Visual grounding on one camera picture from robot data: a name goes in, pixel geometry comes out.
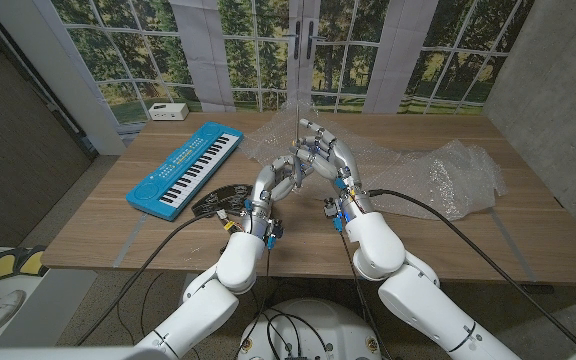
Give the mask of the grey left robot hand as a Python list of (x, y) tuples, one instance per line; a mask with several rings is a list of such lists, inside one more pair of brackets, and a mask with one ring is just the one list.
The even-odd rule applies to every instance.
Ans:
[(285, 198), (294, 188), (301, 187), (303, 180), (312, 172), (313, 168), (304, 165), (296, 155), (280, 156), (260, 171), (253, 186), (251, 201), (255, 205), (270, 206)]

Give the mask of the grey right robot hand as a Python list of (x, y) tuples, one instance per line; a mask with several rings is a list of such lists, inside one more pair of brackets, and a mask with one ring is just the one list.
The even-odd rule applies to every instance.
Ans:
[(355, 157), (349, 146), (324, 127), (305, 118), (299, 125), (314, 132), (298, 138), (291, 151), (317, 174), (328, 180), (338, 194), (365, 195)]

